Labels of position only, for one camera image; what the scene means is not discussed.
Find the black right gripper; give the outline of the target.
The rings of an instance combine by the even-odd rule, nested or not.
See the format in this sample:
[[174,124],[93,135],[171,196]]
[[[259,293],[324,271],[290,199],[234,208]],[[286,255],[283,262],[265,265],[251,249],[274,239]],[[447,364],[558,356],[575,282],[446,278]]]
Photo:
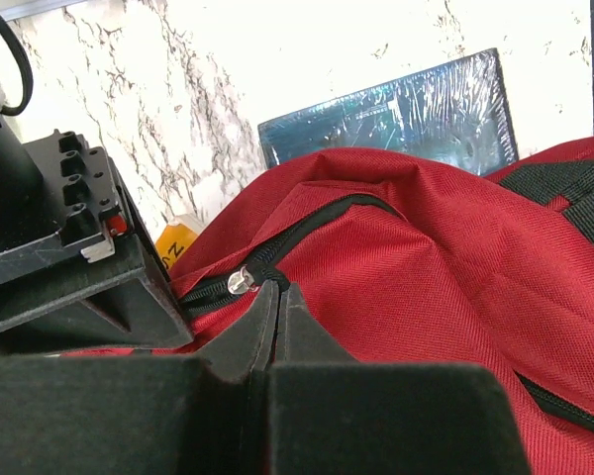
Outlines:
[[[103,147],[73,131],[22,143],[0,117],[0,354],[191,342],[163,269],[138,236],[121,238],[101,260],[131,227]],[[73,257],[101,261],[66,261]]]

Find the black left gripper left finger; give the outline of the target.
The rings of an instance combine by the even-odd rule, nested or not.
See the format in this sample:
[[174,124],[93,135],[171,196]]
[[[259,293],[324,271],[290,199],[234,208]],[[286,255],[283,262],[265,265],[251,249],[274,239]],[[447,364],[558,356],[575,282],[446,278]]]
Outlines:
[[0,357],[0,474],[260,474],[271,282],[191,355]]

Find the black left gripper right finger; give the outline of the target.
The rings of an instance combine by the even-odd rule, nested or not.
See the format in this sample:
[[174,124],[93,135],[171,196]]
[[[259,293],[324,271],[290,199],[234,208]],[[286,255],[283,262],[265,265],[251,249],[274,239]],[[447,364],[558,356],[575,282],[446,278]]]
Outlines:
[[527,474],[507,396],[472,364],[355,361],[301,290],[280,301],[268,386],[273,474]]

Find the orange treehouse children's book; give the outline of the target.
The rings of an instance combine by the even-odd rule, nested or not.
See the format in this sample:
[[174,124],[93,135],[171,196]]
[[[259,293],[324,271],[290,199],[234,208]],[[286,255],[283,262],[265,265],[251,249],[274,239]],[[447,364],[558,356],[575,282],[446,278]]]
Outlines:
[[155,242],[155,248],[167,271],[179,260],[203,230],[204,224],[191,214],[176,216],[165,226]]

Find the red student backpack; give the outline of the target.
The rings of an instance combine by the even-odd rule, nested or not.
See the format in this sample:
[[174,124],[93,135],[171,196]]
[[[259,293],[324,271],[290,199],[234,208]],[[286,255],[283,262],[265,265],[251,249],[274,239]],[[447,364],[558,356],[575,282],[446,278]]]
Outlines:
[[594,474],[594,137],[477,177],[337,148],[256,179],[174,266],[196,339],[297,286],[357,362],[462,363],[503,388],[527,474]]

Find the teal notebook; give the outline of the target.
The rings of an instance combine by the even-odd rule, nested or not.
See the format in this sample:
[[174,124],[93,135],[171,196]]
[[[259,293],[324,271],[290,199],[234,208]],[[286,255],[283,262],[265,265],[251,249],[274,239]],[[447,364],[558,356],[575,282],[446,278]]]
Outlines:
[[258,127],[267,167],[331,147],[370,147],[484,176],[518,160],[504,77],[490,48]]

